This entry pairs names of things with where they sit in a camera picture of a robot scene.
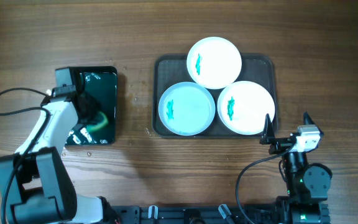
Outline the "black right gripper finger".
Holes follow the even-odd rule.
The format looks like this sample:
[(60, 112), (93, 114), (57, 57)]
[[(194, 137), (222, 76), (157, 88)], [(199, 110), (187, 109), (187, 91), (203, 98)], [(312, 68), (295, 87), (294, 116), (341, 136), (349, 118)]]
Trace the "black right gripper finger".
[(265, 115), (265, 124), (264, 124), (264, 129), (262, 131), (262, 139), (274, 139), (274, 138), (275, 138), (275, 134), (274, 134), (273, 124), (271, 122), (270, 115), (267, 113)]
[(324, 132), (315, 124), (315, 122), (311, 119), (310, 115), (307, 111), (303, 113), (303, 124), (304, 125), (315, 125), (319, 130), (320, 134), (324, 134)]

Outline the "green yellow sponge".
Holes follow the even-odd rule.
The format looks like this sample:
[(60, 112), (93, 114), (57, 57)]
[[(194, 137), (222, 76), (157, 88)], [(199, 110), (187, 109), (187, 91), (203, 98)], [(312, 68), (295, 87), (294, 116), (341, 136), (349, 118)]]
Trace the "green yellow sponge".
[(102, 112), (99, 111), (97, 115), (94, 117), (94, 120), (90, 124), (86, 126), (87, 131), (95, 132), (103, 129), (105, 126), (109, 124), (108, 117)]

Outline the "white plate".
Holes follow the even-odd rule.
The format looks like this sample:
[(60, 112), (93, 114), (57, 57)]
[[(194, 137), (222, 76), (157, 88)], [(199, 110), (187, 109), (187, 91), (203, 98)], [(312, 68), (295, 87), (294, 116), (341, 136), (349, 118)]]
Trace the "white plate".
[(263, 131), (265, 117), (274, 119), (275, 102), (261, 85), (250, 81), (230, 84), (220, 93), (218, 115), (231, 131), (242, 135), (255, 135)]
[(242, 58), (232, 42), (222, 37), (207, 37), (192, 46), (186, 67), (194, 82), (218, 90), (235, 82), (241, 72)]

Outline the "pale blue plate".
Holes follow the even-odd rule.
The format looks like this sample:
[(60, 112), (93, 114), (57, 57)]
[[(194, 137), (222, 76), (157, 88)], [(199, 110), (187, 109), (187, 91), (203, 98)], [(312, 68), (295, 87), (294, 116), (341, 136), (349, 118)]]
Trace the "pale blue plate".
[(195, 136), (213, 122), (216, 106), (211, 93), (193, 82), (176, 83), (159, 99), (158, 116), (162, 124), (180, 136)]

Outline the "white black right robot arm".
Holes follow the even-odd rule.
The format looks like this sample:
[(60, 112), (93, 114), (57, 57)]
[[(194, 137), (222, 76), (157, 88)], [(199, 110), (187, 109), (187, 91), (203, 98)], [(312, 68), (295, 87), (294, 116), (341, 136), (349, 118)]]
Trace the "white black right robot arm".
[(277, 223), (330, 223), (328, 199), (333, 173), (321, 163), (309, 163), (307, 153), (318, 148), (324, 133), (310, 118), (303, 114), (303, 124), (287, 138), (276, 138), (270, 116), (265, 116), (261, 144), (268, 144), (270, 155), (281, 157), (282, 174), (287, 186), (287, 196), (275, 202)]

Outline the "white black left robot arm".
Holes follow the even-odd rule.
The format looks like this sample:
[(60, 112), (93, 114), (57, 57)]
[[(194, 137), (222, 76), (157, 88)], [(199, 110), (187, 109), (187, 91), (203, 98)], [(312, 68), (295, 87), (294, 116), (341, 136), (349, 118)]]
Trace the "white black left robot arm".
[(25, 142), (0, 157), (3, 223), (119, 223), (104, 197), (76, 193), (62, 162), (69, 145), (112, 144), (116, 139), (117, 70), (66, 67), (44, 94), (40, 118)]

